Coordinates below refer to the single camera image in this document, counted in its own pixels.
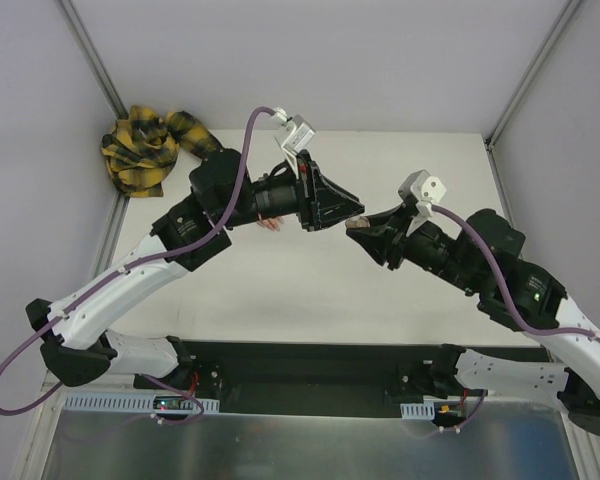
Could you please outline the clear nail polish bottle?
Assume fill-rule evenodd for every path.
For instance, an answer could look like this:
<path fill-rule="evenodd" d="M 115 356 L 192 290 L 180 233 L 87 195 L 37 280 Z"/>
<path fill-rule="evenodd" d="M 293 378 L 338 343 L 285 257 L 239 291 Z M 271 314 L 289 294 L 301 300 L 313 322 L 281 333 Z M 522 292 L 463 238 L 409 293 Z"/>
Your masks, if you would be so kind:
<path fill-rule="evenodd" d="M 347 229 L 369 228 L 370 222 L 366 216 L 359 215 L 359 216 L 355 216 L 355 217 L 347 219 L 345 222 L 345 227 Z"/>

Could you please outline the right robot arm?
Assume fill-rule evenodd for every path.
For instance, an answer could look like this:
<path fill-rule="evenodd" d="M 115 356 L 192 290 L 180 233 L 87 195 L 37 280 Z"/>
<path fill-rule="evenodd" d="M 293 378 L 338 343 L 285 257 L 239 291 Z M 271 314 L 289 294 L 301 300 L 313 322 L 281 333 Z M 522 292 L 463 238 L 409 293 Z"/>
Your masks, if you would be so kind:
<path fill-rule="evenodd" d="M 519 394 L 600 437 L 600 328 L 550 272 L 521 258 L 524 234 L 494 210 L 479 210 L 468 219 L 441 206 L 433 211 L 460 227 L 456 238 L 430 220 L 410 232 L 416 210 L 408 204 L 350 219 L 346 235 L 380 266 L 396 270 L 408 261 L 466 296 L 477 296 L 478 310 L 491 321 L 557 358 L 536 365 L 489 360 L 449 345 L 442 362 L 429 369 L 434 392 L 449 395 L 463 387 Z"/>

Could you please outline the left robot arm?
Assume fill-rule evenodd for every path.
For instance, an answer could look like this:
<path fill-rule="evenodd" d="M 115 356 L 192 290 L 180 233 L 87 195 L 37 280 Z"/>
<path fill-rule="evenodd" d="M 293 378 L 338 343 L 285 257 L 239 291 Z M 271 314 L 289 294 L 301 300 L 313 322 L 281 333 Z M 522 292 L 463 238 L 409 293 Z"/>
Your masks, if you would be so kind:
<path fill-rule="evenodd" d="M 296 167 L 282 162 L 252 181 L 240 152 L 210 154 L 190 173 L 190 194 L 156 220 L 122 260 L 62 300 L 30 302 L 26 314 L 41 334 L 47 369 L 68 387 L 104 374 L 132 374 L 137 387 L 158 379 L 171 389 L 190 388 L 194 362 L 179 338 L 129 336 L 111 326 L 158 289 L 228 249 L 228 232 L 237 226 L 296 215 L 304 230 L 319 231 L 363 213 L 359 198 L 325 177 L 308 151 L 296 160 Z"/>

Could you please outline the mannequin hand with painted nails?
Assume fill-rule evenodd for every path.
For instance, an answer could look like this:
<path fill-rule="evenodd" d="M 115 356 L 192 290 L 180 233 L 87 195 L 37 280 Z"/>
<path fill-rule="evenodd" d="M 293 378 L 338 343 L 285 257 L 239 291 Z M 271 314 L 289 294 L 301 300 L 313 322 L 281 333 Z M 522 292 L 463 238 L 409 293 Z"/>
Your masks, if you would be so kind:
<path fill-rule="evenodd" d="M 270 231 L 279 232 L 284 225 L 284 219 L 282 217 L 260 218 L 257 224 Z"/>

